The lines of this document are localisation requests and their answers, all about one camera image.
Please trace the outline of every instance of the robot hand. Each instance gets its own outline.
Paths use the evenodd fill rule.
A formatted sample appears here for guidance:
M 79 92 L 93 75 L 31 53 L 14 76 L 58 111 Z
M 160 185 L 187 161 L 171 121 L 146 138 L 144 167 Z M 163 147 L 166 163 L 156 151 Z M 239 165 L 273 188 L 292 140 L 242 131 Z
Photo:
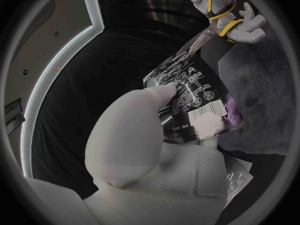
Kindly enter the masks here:
M 122 188 L 157 165 L 163 127 L 158 111 L 177 93 L 173 82 L 126 93 L 95 124 L 85 149 L 85 166 L 100 188 Z
M 208 17 L 208 0 L 191 0 L 201 13 Z M 232 0 L 212 0 L 212 12 L 217 13 L 231 3 Z M 227 32 L 226 37 L 234 42 L 256 44 L 265 37 L 265 32 L 261 27 L 266 23 L 266 19 L 262 15 L 254 15 L 254 12 L 249 3 L 244 3 L 244 11 L 239 11 L 239 14 L 244 17 L 243 22 L 236 25 Z M 219 18 L 217 27 L 223 29 L 235 20 L 233 13 L 228 13 Z

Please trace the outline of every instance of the scissors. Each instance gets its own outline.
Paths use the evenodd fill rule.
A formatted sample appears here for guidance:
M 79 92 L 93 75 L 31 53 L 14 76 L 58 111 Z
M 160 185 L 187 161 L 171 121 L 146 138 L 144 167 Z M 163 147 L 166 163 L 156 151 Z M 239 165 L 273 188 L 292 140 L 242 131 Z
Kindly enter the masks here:
M 208 18 L 211 21 L 210 25 L 206 29 L 198 33 L 196 36 L 194 36 L 190 41 L 188 41 L 176 53 L 176 55 L 181 54 L 182 52 L 189 49 L 188 57 L 189 58 L 192 57 L 197 50 L 199 50 L 204 44 L 206 44 L 215 35 L 219 35 L 221 38 L 226 39 L 226 41 L 230 43 L 234 43 L 234 44 L 236 43 L 235 41 L 228 39 L 226 34 L 230 29 L 235 27 L 237 24 L 242 23 L 244 21 L 243 19 L 236 18 L 235 20 L 227 24 L 224 28 L 217 28 L 218 20 L 224 17 L 225 15 L 227 15 L 228 13 L 230 13 L 236 7 L 236 1 L 232 0 L 228 6 L 224 7 L 217 13 L 213 13 L 212 4 L 213 4 L 213 0 L 207 1 L 207 13 L 208 13 Z

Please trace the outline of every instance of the led light strip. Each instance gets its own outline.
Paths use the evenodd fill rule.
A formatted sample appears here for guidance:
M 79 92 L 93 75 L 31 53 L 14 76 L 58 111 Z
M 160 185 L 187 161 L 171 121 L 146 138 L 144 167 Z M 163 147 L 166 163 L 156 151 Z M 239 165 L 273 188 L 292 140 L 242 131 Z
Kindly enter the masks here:
M 92 39 L 104 30 L 104 23 L 101 16 L 98 0 L 84 0 L 85 5 L 92 23 L 70 42 L 68 42 L 52 59 L 46 69 L 39 77 L 34 89 L 30 95 L 24 117 L 26 121 L 22 125 L 21 130 L 21 164 L 25 177 L 33 177 L 32 171 L 32 139 L 37 117 L 40 112 L 41 105 L 60 72 L 68 64 L 68 62 Z

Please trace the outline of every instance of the white cloth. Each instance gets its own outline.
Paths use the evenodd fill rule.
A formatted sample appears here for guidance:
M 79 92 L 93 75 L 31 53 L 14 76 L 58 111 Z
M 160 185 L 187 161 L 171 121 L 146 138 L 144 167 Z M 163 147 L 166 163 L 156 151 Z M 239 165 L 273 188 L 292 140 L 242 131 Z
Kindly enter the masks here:
M 103 182 L 84 203 L 102 225 L 213 225 L 226 204 L 226 175 L 216 149 L 163 143 L 148 175 L 124 189 Z

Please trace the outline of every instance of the yellow scissor handle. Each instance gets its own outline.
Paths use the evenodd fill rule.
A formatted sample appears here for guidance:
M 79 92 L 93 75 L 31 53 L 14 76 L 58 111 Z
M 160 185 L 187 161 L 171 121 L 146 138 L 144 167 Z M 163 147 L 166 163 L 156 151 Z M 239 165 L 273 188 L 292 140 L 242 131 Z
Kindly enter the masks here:
M 233 20 L 232 22 L 228 23 L 226 25 L 226 27 L 224 27 L 224 29 L 221 31 L 221 33 L 219 34 L 220 37 L 226 39 L 226 41 L 230 42 L 230 43 L 233 43 L 233 44 L 236 44 L 237 42 L 236 41 L 232 41 L 228 38 L 226 38 L 226 34 L 227 32 L 232 29 L 234 26 L 242 23 L 244 21 L 244 19 L 236 19 L 236 20 Z
M 208 2 L 207 2 L 207 12 L 208 12 L 208 18 L 211 21 L 215 20 L 215 19 L 219 19 L 219 18 L 225 16 L 226 14 L 229 14 L 236 7 L 236 1 L 232 0 L 231 3 L 228 6 L 222 8 L 217 13 L 213 13 L 212 4 L 213 4 L 213 0 L 208 0 Z

